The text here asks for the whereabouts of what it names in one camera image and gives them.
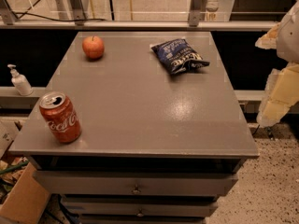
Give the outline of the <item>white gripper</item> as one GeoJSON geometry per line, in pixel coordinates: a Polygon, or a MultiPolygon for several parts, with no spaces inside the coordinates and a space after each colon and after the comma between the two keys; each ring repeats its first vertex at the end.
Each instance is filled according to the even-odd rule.
{"type": "Polygon", "coordinates": [[[299,101],[299,1],[255,46],[277,49],[278,57],[289,62],[282,70],[271,71],[259,106],[257,122],[263,128],[272,127],[299,101]]]}

